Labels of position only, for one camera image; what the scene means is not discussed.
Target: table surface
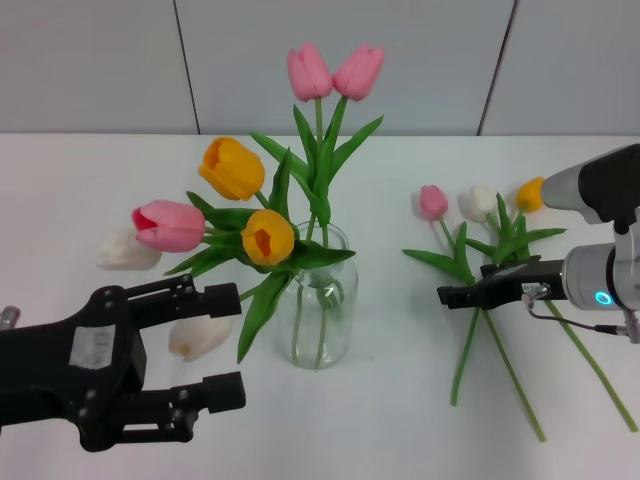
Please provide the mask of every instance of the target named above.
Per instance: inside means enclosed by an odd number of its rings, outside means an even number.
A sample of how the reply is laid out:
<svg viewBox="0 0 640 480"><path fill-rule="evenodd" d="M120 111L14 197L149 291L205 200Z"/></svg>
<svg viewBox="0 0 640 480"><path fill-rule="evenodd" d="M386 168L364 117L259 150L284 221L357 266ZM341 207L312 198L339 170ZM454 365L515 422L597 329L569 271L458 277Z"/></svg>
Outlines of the table surface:
<svg viewBox="0 0 640 480"><path fill-rule="evenodd" d="M23 311L21 325L75 313L96 289L158 279L186 255L164 255L146 272L95 267L96 249L131 210L157 198L185 201L194 190L223 201L196 167L212 137L143 135L0 135L0 304ZM256 152L249 138L240 138ZM280 137L302 152L297 138ZM436 287L449 279L401 253L442 251L439 231L413 207L423 184L456 199L473 183L510 194L533 176L548 176L631 137L377 137L368 140L332 184L333 222L357 251L360 275L352 346L334 367L313 372L279 356L268 325L237 367L242 317L219 349L188 364L167 350L170 325L145 330L145 388L167 388L242 371L247 406L203 414L188 444L116 446L85 453L76 428L62 420L5 427L0 477L29 479L387 479L637 478L640 435L631 434L598 378L554 322L511 304L494 318L547 435L539 443L484 322L479 323L457 407L449 405L454 368L470 311L447 311ZM275 161L261 154L267 173ZM292 182L292 218L308 206ZM264 188L270 191L270 180ZM611 241L610 226L587 226L573 212L544 210L531 227L569 228L539 242L535 253L563 258L576 244ZM482 225L470 235L486 240ZM477 267L482 258L471 256ZM240 290L259 275L228 262L196 280L234 281ZM583 322L620 322L561 310ZM625 339L578 332L627 408L640 421L638 347Z"/></svg>

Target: glass vase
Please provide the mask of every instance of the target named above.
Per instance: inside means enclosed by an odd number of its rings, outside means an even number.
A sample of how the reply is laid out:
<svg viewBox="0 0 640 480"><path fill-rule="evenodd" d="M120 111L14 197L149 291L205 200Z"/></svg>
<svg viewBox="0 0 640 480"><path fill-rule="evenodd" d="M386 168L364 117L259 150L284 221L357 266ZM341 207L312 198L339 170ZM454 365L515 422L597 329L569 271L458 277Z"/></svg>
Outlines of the glass vase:
<svg viewBox="0 0 640 480"><path fill-rule="evenodd" d="M309 222L298 225L308 238ZM322 230L310 237L322 245ZM328 247L348 249L344 232L328 226ZM302 270L282 293L275 312L278 348L291 363L309 370L327 368L349 349L358 290L352 259L328 267Z"/></svg>

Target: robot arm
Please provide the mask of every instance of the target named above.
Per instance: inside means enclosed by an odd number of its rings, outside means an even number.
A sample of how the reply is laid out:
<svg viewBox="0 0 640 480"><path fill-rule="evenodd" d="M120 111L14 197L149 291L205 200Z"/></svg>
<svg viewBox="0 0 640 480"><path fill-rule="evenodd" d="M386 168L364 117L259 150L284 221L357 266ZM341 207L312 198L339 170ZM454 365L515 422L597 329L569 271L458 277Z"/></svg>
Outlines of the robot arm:
<svg viewBox="0 0 640 480"><path fill-rule="evenodd" d="M591 327L624 334L640 343L640 144L608 152L545 180L542 198L550 208L574 210L591 225L613 222L614 243L576 247L564 261L490 265L472 287L438 289L449 308L495 308L523 300L568 299L582 310L622 310L625 327Z"/></svg>

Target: orange tulip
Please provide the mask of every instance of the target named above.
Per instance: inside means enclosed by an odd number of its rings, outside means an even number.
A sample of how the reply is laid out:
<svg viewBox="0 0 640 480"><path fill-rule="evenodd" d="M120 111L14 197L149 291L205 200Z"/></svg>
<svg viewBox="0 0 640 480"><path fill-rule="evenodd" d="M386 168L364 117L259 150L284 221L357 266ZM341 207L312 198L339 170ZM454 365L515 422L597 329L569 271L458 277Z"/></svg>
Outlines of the orange tulip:
<svg viewBox="0 0 640 480"><path fill-rule="evenodd" d="M293 228L273 210L255 212L242 231L242 245L256 265L277 265L291 254L294 242Z"/></svg>
<svg viewBox="0 0 640 480"><path fill-rule="evenodd" d="M228 200L249 200L264 183L260 157L231 137L215 139L198 173Z"/></svg>

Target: tulip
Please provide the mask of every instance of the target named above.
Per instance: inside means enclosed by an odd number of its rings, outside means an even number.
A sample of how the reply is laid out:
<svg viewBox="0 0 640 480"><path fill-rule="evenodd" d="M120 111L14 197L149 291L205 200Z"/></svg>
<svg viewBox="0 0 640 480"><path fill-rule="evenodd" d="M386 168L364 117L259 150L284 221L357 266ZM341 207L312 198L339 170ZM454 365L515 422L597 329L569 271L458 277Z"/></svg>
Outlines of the tulip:
<svg viewBox="0 0 640 480"><path fill-rule="evenodd" d="M525 183L516 194L516 206L525 212L535 212L544 206L542 184L544 178L536 177Z"/></svg>
<svg viewBox="0 0 640 480"><path fill-rule="evenodd" d="M149 270L156 266L162 252L138 242L135 228L113 232L98 247L100 263L105 270Z"/></svg>
<svg viewBox="0 0 640 480"><path fill-rule="evenodd" d="M258 210L242 231L242 245L256 265L277 265L293 251L291 224L278 212Z"/></svg>
<svg viewBox="0 0 640 480"><path fill-rule="evenodd" d="M227 200L249 200L264 183L260 157L231 137L215 139L198 173Z"/></svg>
<svg viewBox="0 0 640 480"><path fill-rule="evenodd" d="M466 213L470 220L478 223L487 221L487 215L498 208L497 192L482 185L474 185L467 195Z"/></svg>
<svg viewBox="0 0 640 480"><path fill-rule="evenodd" d="M192 362L219 347L231 333L231 318L201 317L178 320L169 333L169 351Z"/></svg>
<svg viewBox="0 0 640 480"><path fill-rule="evenodd" d="M137 240L163 252L188 252L204 235L204 215L194 206L170 200L155 200L132 215Z"/></svg>
<svg viewBox="0 0 640 480"><path fill-rule="evenodd" d="M425 217L435 222L447 212L449 202L438 187L425 185L420 189L420 208Z"/></svg>
<svg viewBox="0 0 640 480"><path fill-rule="evenodd" d="M342 95L359 102L366 98L384 62L384 49L360 45L333 75L333 86Z"/></svg>
<svg viewBox="0 0 640 480"><path fill-rule="evenodd" d="M302 102L326 97L333 90L329 68L312 43L305 42L300 52L289 50L287 69L293 93Z"/></svg>

